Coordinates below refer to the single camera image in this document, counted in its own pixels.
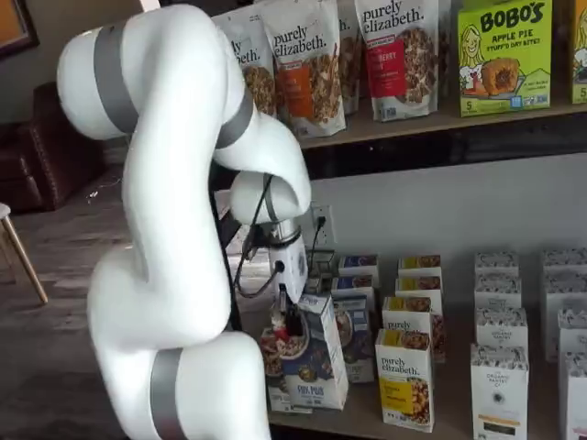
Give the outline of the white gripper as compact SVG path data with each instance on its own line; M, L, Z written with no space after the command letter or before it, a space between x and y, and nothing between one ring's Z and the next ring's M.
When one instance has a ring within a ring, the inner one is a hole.
M271 291L277 299L276 322L286 323L289 336L305 335L304 316L297 304L292 303L289 298L300 298L306 283L306 253L304 240L298 237L286 247L271 248L269 250L271 268L276 262L284 266L282 272L278 272L271 286Z

